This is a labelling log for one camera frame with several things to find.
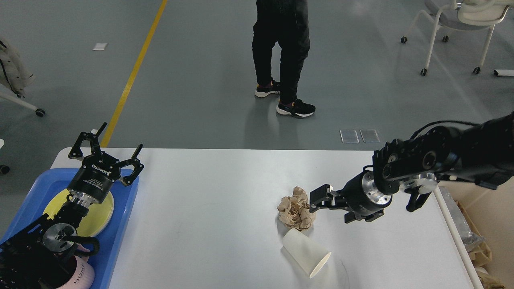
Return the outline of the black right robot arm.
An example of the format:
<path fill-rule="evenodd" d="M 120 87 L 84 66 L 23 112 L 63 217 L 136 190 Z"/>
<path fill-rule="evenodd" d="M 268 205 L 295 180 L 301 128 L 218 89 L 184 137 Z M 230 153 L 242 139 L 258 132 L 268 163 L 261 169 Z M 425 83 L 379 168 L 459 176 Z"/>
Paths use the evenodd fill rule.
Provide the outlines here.
<path fill-rule="evenodd" d="M 345 223 L 371 222 L 383 215 L 393 194 L 410 195 L 406 210 L 421 208 L 440 181 L 468 182 L 495 190 L 513 176 L 513 114 L 469 128 L 442 121 L 417 130 L 408 140 L 394 139 L 374 151 L 372 164 L 335 191 L 322 185 L 310 193 L 310 212 L 343 209 Z"/>

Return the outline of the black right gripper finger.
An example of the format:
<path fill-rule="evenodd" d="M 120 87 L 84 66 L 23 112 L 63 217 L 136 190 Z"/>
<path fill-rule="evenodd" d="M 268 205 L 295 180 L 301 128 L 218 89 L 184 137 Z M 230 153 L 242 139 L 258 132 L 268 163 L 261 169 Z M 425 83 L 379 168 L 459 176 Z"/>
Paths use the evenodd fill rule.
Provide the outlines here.
<path fill-rule="evenodd" d="M 366 221 L 366 222 L 372 222 L 376 220 L 377 218 L 380 218 L 384 215 L 384 211 L 378 211 L 375 213 L 372 213 L 371 215 L 363 216 L 358 214 L 357 212 L 347 212 L 345 214 L 345 224 L 349 224 L 353 221 Z"/>
<path fill-rule="evenodd" d="M 342 190 L 335 191 L 329 184 L 321 185 L 310 192 L 310 213 L 319 209 L 347 209 L 347 201 Z"/>

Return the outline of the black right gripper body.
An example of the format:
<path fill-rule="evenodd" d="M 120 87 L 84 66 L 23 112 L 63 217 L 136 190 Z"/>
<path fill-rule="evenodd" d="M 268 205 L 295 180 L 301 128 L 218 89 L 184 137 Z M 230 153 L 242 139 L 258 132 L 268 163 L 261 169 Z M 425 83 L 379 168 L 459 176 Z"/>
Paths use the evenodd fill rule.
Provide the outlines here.
<path fill-rule="evenodd" d="M 369 170 L 351 179 L 342 189 L 347 201 L 348 212 L 367 216 L 383 211 L 392 202 L 392 196 L 380 192 L 375 184 L 374 174 Z"/>

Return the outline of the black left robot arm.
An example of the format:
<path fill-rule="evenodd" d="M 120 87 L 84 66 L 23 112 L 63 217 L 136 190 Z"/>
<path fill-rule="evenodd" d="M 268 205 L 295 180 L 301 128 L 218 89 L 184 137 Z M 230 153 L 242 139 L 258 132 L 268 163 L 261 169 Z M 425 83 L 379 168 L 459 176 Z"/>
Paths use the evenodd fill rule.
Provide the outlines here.
<path fill-rule="evenodd" d="M 81 132 L 75 169 L 40 175 L 1 239 L 2 289 L 100 289 L 110 281 L 144 166 L 105 152 L 106 127 Z"/>

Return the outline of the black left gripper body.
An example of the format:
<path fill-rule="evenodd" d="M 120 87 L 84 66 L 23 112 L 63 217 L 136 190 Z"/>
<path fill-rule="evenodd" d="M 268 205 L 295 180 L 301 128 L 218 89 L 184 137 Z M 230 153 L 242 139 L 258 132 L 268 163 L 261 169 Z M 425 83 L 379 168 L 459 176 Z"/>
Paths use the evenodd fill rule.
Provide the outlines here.
<path fill-rule="evenodd" d="M 67 190 L 74 196 L 88 196 L 90 203 L 103 203 L 114 181 L 121 177 L 121 168 L 115 166 L 117 163 L 119 159 L 105 152 L 84 157 Z"/>

